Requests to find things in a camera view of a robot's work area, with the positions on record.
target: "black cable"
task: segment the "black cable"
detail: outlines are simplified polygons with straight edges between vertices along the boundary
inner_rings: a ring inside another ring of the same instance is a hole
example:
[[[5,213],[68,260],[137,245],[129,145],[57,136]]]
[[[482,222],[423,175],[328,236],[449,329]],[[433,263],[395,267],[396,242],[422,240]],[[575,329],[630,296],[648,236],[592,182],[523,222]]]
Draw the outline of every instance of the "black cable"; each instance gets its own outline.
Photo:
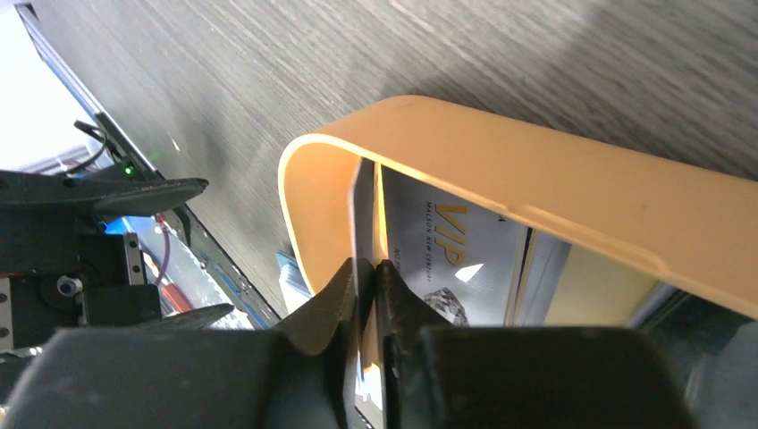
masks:
[[[82,122],[82,121],[76,121],[76,122],[74,122],[73,126],[76,127],[78,130],[82,131],[83,133],[87,134],[91,138],[99,141],[103,146],[101,146],[100,149],[98,149],[97,152],[95,152],[95,154],[93,156],[89,157],[83,163],[81,163],[81,164],[79,164],[79,165],[77,165],[75,167],[69,168],[69,169],[67,169],[67,170],[65,170],[63,172],[59,172],[57,174],[59,176],[65,176],[65,175],[68,175],[68,174],[74,174],[76,172],[82,172],[82,171],[86,170],[87,167],[89,167],[92,164],[94,164],[95,161],[97,161],[97,159],[100,156],[102,156],[103,153],[108,149],[108,135],[102,129],[100,129],[100,128],[94,126],[94,125],[90,125],[90,124],[88,124],[86,122]]]

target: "metal screw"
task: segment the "metal screw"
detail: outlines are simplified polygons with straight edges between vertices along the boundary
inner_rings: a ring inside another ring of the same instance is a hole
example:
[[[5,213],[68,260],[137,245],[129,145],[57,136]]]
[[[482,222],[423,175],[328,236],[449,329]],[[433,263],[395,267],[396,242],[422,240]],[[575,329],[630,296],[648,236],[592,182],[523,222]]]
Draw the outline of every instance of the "metal screw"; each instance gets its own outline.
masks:
[[[84,289],[81,280],[71,278],[67,275],[62,275],[58,278],[58,282],[55,286],[58,289],[58,293],[65,297],[73,297]]]

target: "table surface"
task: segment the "table surface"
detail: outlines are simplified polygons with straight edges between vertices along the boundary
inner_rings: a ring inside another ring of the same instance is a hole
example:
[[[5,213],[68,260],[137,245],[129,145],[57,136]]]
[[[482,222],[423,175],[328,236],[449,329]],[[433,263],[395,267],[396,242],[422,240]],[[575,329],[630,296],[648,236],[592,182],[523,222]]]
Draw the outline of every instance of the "table surface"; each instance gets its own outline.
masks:
[[[190,207],[280,312],[281,152],[384,97],[438,97],[758,177],[753,0],[33,4],[161,172],[210,180]]]

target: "wire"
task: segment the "wire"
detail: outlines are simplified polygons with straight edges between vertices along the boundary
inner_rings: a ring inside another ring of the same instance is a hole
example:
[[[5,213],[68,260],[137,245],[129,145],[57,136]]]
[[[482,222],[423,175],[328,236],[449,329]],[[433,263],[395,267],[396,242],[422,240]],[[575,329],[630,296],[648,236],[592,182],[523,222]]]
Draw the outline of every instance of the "wire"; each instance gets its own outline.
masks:
[[[97,150],[97,152],[95,152],[95,154],[93,156],[87,158],[87,160],[85,160],[83,163],[81,163],[81,164],[79,164],[79,165],[77,165],[75,167],[72,167],[70,169],[67,169],[67,170],[65,170],[63,172],[59,172],[57,174],[59,176],[65,176],[65,175],[68,175],[68,174],[74,174],[76,172],[83,172],[83,171],[87,170],[87,167],[89,167],[92,164],[94,164],[95,161],[97,161],[97,159],[100,156],[102,156],[103,153],[105,153],[105,151],[108,149],[108,135],[102,129],[100,129],[100,128],[94,126],[94,125],[90,125],[88,123],[82,122],[82,121],[76,121],[76,122],[74,122],[73,126],[76,127],[78,130],[82,131],[83,133],[87,134],[91,138],[99,141],[102,144],[102,146],[100,147],[100,149]]]
[[[166,270],[168,270],[169,259],[171,259],[171,237],[169,235],[168,227],[165,225],[165,218],[163,215],[157,214],[156,219],[164,234],[164,260],[161,262],[161,268],[158,270],[158,276],[156,277],[156,286],[160,286],[161,281],[165,277]]]

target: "gray wooden table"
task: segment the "gray wooden table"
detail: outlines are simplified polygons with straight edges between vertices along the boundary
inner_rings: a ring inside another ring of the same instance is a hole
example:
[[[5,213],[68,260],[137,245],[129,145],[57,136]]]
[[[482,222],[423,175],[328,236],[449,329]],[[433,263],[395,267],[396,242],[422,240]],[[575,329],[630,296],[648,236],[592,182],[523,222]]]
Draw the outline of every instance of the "gray wooden table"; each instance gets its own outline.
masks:
[[[32,3],[164,174],[211,181],[191,208],[279,310],[282,149],[383,97],[439,97],[758,177],[752,0]]]

